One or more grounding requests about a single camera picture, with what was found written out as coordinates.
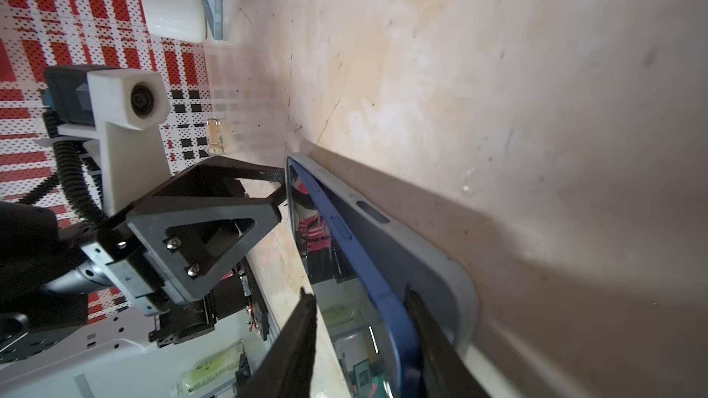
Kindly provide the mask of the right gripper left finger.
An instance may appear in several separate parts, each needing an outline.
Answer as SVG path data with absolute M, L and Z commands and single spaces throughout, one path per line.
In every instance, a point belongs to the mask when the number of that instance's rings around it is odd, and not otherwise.
M 301 289 L 291 313 L 263 363 L 239 390 L 239 398 L 309 397 L 315 367 L 317 305 L 313 294 Z

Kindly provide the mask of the light blue cased phone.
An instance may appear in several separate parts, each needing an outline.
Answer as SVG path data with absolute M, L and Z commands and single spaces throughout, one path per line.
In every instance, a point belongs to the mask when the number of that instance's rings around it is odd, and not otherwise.
M 457 354 L 464 357 L 478 327 L 480 302 L 462 265 L 312 158 L 293 153 L 287 160 L 315 177 L 396 296 L 404 298 L 407 287 L 415 289 Z

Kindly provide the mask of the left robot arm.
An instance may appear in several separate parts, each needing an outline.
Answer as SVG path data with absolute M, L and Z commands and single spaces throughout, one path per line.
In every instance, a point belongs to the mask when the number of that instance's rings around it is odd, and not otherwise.
M 280 223 L 283 169 L 222 156 L 171 177 L 114 215 L 94 203 L 75 141 L 44 113 L 57 170 L 1 206 L 1 359 L 38 355 L 84 326 L 89 296 L 117 287 L 158 320 L 149 340 L 211 332 L 214 289 Z

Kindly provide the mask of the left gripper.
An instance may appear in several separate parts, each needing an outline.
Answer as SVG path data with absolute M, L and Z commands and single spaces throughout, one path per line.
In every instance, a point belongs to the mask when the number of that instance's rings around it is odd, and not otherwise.
M 249 198 L 245 181 L 276 188 Z M 223 156 L 171 177 L 122 222 L 91 228 L 81 251 L 147 316 L 206 297 L 281 221 L 285 171 Z

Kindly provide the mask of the black phone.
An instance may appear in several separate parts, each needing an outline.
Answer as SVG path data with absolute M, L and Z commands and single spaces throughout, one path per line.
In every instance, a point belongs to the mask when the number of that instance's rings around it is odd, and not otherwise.
M 419 397 L 420 342 L 403 302 L 312 171 L 286 162 L 293 238 L 353 397 Z

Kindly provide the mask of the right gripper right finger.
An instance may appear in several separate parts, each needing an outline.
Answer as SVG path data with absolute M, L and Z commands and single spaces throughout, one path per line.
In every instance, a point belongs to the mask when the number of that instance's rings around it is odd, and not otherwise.
M 405 307 L 420 339 L 420 397 L 490 395 L 468 371 L 420 294 L 407 287 Z

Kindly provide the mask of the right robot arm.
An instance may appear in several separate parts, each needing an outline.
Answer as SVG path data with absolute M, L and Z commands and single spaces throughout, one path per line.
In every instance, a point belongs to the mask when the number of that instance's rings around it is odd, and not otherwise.
M 320 312 L 335 306 L 350 306 L 368 301 L 363 287 L 353 281 L 337 284 L 330 280 L 315 286 Z M 128 309 L 97 324 L 91 324 L 39 355 L 1 366 L 1 397 L 176 397 L 183 375 L 201 361 L 226 348 L 243 344 L 253 370 L 263 362 L 279 332 L 278 324 L 267 341 L 250 332 L 246 311 L 224 320 L 215 330 L 184 344 L 158 348 L 147 340 L 153 317 Z M 336 338 L 345 338 L 345 329 Z M 357 345 L 372 343 L 368 330 L 355 335 Z M 338 357 L 347 354 L 345 365 L 363 361 L 364 349 L 354 343 L 331 343 L 324 315 L 318 316 L 318 341 L 312 397 L 349 397 Z

